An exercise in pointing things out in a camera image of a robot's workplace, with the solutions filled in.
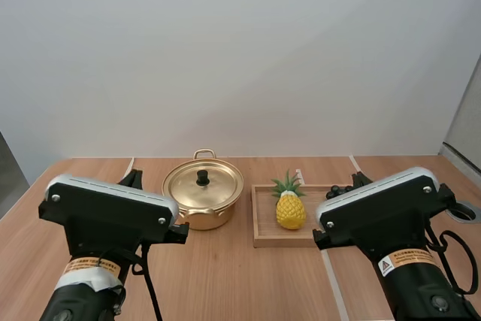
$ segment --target warning label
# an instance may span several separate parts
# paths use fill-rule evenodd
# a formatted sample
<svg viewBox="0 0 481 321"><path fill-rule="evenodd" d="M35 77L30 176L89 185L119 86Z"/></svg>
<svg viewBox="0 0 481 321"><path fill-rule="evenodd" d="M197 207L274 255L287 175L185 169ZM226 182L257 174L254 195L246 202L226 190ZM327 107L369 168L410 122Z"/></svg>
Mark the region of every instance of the warning label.
<svg viewBox="0 0 481 321"><path fill-rule="evenodd" d="M82 257L80 259L73 259L67 264L63 274L67 274L70 271L76 270L83 270L84 268L91 268L98 266L98 258L97 257ZM120 266L113 263L112 261L108 261L106 259L102 259L100 261L100 267L106 269L110 273L112 273L115 277L119 276L120 273Z"/></svg>
<svg viewBox="0 0 481 321"><path fill-rule="evenodd" d="M386 276L389 272L397 267L409 265L410 263L430 263L436 265L433 256L424 250L410 248L393 252L378 262L381 274Z"/></svg>

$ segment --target pot lid knob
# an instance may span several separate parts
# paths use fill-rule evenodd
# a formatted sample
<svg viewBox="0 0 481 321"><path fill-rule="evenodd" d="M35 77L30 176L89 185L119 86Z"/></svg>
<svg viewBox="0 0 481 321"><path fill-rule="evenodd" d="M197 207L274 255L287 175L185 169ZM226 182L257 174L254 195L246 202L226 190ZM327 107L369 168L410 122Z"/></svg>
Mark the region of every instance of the pot lid knob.
<svg viewBox="0 0 481 321"><path fill-rule="evenodd" d="M205 169L201 169L200 171L197 171L197 185L198 186L206 186L210 183L209 178L207 177L209 175L209 172L207 172Z"/></svg>

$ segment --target toy pineapple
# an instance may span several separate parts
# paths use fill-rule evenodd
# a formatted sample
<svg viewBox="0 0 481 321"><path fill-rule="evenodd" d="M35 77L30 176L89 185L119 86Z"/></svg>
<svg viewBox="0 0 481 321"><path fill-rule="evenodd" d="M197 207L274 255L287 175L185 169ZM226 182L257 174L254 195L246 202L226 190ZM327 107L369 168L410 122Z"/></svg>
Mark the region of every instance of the toy pineapple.
<svg viewBox="0 0 481 321"><path fill-rule="evenodd" d="M296 176L290 177L289 171L286 173L286 182L272 180L276 183L273 189L274 197L278 198L276 206L277 222L286 229L299 229L306 222L306 210L300 200L300 196L305 195L298 191L300 186Z"/></svg>

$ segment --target golden pot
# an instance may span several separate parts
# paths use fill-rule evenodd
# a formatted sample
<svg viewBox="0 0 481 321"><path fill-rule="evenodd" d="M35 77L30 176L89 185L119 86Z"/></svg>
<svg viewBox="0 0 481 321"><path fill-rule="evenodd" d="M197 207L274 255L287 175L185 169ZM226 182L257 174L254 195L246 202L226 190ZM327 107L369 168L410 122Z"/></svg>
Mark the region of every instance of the golden pot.
<svg viewBox="0 0 481 321"><path fill-rule="evenodd" d="M212 158L198 158L201 153ZM213 150L202 149L167 175L162 192L177 201L179 216L191 229L215 229L231 219L243 187L236 167L217 159Z"/></svg>

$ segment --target pot handle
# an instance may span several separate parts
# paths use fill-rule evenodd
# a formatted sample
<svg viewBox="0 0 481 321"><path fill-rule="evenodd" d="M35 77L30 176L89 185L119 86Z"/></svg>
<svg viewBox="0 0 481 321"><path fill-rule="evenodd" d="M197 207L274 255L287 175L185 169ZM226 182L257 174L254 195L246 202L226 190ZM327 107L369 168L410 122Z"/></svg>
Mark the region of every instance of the pot handle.
<svg viewBox="0 0 481 321"><path fill-rule="evenodd" d="M194 159L198 158L199 153L210 153L212 154L212 158L217 158L216 153L209 148L202 148L201 150L196 150L194 153Z"/></svg>
<svg viewBox="0 0 481 321"><path fill-rule="evenodd" d="M194 214L210 214L210 215L215 215L216 213L213 211L212 208L204 208L204 209L201 209L201 210L193 210L193 209L190 209L190 210L187 210L185 212L185 214L183 215L183 217L188 217L188 216L193 216Z"/></svg>

